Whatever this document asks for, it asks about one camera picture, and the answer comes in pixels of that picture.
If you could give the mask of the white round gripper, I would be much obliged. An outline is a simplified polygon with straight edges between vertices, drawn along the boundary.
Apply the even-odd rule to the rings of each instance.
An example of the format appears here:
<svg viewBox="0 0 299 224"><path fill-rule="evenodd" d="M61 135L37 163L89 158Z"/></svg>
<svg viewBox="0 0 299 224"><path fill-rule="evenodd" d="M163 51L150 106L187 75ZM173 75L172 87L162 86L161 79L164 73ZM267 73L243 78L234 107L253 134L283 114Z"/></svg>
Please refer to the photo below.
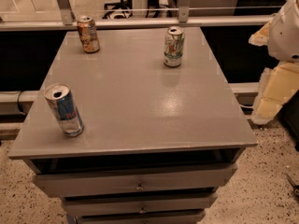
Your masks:
<svg viewBox="0 0 299 224"><path fill-rule="evenodd" d="M286 61L265 68L259 81L250 119L265 125L299 91L299 0L288 0L271 22L250 36L249 43L259 47L268 43L269 55Z"/></svg>

